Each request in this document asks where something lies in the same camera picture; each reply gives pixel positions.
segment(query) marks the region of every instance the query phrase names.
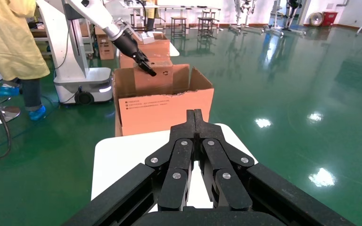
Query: yellow gown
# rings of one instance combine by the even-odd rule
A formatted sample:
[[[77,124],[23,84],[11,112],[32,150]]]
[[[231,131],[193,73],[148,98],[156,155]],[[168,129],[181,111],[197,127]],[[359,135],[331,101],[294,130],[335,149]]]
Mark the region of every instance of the yellow gown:
[[[0,73],[6,81],[49,74],[25,19],[35,6],[35,0],[0,0]]]

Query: white table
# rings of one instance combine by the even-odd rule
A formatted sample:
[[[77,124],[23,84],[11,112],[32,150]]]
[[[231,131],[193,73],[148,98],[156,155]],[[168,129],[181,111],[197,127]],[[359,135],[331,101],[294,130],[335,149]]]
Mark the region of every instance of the white table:
[[[220,125],[225,140],[253,157],[235,133],[224,124]],[[95,147],[95,159],[92,177],[91,200],[105,191],[138,163],[144,163],[145,158],[155,152],[169,140],[170,131],[137,134],[124,137],[108,138],[100,141]],[[195,162],[189,190],[188,206],[195,208],[212,208],[205,184],[200,174],[198,162]],[[157,211],[157,205],[151,210]]]
[[[134,23],[136,26],[136,18],[137,18],[137,9],[139,10],[139,15],[142,17],[142,15],[144,15],[143,13],[143,7],[141,6],[141,4],[133,4],[132,6],[127,6],[122,0],[119,1],[120,5],[124,8],[129,8],[133,10],[133,14],[134,14]],[[160,18],[160,24],[162,23],[162,20],[164,21],[164,29],[166,29],[166,21],[167,21],[167,9],[175,9],[175,10],[180,10],[181,11],[181,15],[183,16],[183,11],[186,10],[187,11],[187,28],[189,28],[189,11],[190,10],[202,10],[202,17],[203,17],[203,11],[204,10],[209,10],[209,12],[212,12],[212,10],[217,10],[218,14],[214,15],[214,20],[217,21],[217,32],[220,29],[220,12],[221,12],[221,8],[217,8],[217,7],[206,7],[206,8],[198,8],[198,7],[190,7],[190,6],[185,6],[185,7],[181,7],[181,6],[168,6],[168,5],[154,5],[154,4],[147,4],[145,6],[145,8],[157,8],[157,9],[164,9],[165,10],[165,18],[162,19]]]

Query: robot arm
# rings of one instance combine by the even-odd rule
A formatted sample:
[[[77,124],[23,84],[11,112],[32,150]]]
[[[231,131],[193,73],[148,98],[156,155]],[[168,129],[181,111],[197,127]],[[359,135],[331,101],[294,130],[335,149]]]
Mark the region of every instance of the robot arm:
[[[100,27],[109,37],[109,40],[126,56],[135,60],[138,66],[151,76],[156,72],[147,64],[146,55],[138,49],[138,44],[132,36],[120,29],[113,21],[112,16],[101,0],[67,0],[67,3],[80,15]]]

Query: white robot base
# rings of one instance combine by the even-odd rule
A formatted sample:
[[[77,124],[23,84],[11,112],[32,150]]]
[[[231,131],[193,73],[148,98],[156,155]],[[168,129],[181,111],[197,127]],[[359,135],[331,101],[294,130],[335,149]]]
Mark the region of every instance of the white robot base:
[[[61,104],[88,105],[113,98],[110,68],[90,68],[85,78],[60,79],[54,84]]]

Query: green epoxy floor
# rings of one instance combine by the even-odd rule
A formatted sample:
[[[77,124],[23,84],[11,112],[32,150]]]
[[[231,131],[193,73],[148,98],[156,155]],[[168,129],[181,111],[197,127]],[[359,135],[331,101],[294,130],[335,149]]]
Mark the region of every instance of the green epoxy floor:
[[[210,122],[230,126],[261,163],[362,225],[362,34],[354,33],[313,29],[278,40],[224,30],[198,42],[191,31],[189,40],[173,41],[181,56],[172,61],[197,67],[213,83]],[[57,101],[51,80],[43,79],[43,93]],[[90,201],[94,147],[114,135],[113,103],[44,104],[46,119],[31,122],[23,113],[9,123],[0,225],[60,225]],[[0,144],[5,139],[0,127]]]

